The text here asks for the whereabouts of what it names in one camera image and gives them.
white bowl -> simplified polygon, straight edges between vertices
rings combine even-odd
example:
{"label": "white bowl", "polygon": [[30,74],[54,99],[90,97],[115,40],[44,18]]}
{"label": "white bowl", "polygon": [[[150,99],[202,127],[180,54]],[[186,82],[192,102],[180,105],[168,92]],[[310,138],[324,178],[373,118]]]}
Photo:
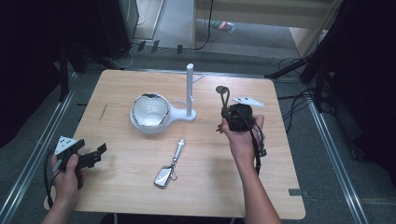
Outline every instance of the white bowl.
{"label": "white bowl", "polygon": [[141,129],[161,129],[169,120],[170,106],[160,94],[145,93],[134,101],[132,117]]}

white stand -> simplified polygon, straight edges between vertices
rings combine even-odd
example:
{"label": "white stand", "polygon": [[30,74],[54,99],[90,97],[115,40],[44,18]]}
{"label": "white stand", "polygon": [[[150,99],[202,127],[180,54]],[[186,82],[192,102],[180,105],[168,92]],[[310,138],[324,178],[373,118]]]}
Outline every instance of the white stand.
{"label": "white stand", "polygon": [[163,132],[164,130],[166,130],[166,128],[168,128],[168,126],[174,121],[178,121],[178,120],[194,121],[196,119],[197,112],[194,109],[192,109],[193,67],[194,67],[194,65],[192,63],[189,63],[187,65],[187,94],[186,94],[187,108],[177,108],[165,99],[166,103],[169,105],[169,113],[167,116],[170,116],[170,117],[165,123],[160,124],[156,128],[153,128],[153,127],[147,128],[144,126],[140,126],[134,119],[133,111],[131,111],[131,115],[130,115],[131,122],[136,127],[136,129],[138,129],[139,131],[141,131],[143,133],[160,133],[160,132]]}

black tool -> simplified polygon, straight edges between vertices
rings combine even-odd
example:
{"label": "black tool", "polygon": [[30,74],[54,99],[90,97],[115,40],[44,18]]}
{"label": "black tool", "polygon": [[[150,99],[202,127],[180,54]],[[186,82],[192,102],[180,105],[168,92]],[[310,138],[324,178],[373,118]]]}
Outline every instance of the black tool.
{"label": "black tool", "polygon": [[[230,98],[230,90],[227,87],[217,86],[216,92],[220,94],[223,107],[221,108],[221,116],[227,119],[231,131],[247,132],[254,128],[255,119],[253,110],[250,105],[230,105],[227,106]],[[227,93],[227,98],[224,100],[224,93]]]}
{"label": "black tool", "polygon": [[[78,151],[84,146],[85,146],[84,139],[81,139],[77,141],[73,146],[71,146],[70,148],[66,149],[65,151],[57,155],[58,161],[62,161],[58,169],[65,172],[67,162],[69,161],[70,157],[73,154],[78,154]],[[81,178],[81,174],[79,173],[79,170],[86,167],[92,168],[97,162],[102,160],[101,156],[106,150],[107,150],[106,143],[104,143],[101,146],[99,146],[99,148],[97,148],[96,151],[78,157],[78,165],[76,166],[75,173],[78,180],[79,189],[81,189],[83,186],[82,178]]]}

tabletop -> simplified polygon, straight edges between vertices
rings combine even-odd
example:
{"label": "tabletop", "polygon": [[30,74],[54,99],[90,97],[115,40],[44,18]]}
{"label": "tabletop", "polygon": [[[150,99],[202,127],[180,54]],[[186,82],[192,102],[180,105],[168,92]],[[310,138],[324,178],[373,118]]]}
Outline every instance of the tabletop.
{"label": "tabletop", "polygon": [[[74,138],[84,139],[79,152],[107,151],[87,170],[77,211],[201,217],[244,217],[242,184],[229,142],[217,133],[222,107],[216,87],[226,86],[231,98],[263,102],[253,114],[265,116],[267,156],[260,179],[281,218],[305,216],[301,195],[290,195],[299,183],[290,154],[274,83],[269,79],[205,76],[193,84],[194,121],[176,121],[164,132],[138,131],[130,120],[134,101],[156,92],[173,106],[186,98],[185,74],[106,70],[101,75]],[[161,168],[170,165],[180,138],[186,141],[177,161],[176,181],[165,189],[154,185]]]}

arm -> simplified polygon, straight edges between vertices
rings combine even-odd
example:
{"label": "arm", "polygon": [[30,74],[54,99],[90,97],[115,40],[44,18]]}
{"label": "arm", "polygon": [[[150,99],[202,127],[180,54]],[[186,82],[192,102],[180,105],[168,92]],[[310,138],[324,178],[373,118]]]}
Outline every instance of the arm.
{"label": "arm", "polygon": [[[257,116],[255,120],[259,127],[262,128],[264,116]],[[254,151],[250,133],[230,131],[226,119],[222,120],[221,130],[230,141],[230,149],[242,180],[246,223],[281,223],[254,168]]]}
{"label": "arm", "polygon": [[[56,156],[51,159],[52,166],[56,163]],[[73,155],[67,162],[66,172],[60,172],[55,178],[55,203],[45,216],[45,223],[67,223],[71,212],[79,198],[78,182],[75,169],[78,164],[78,155]]]}

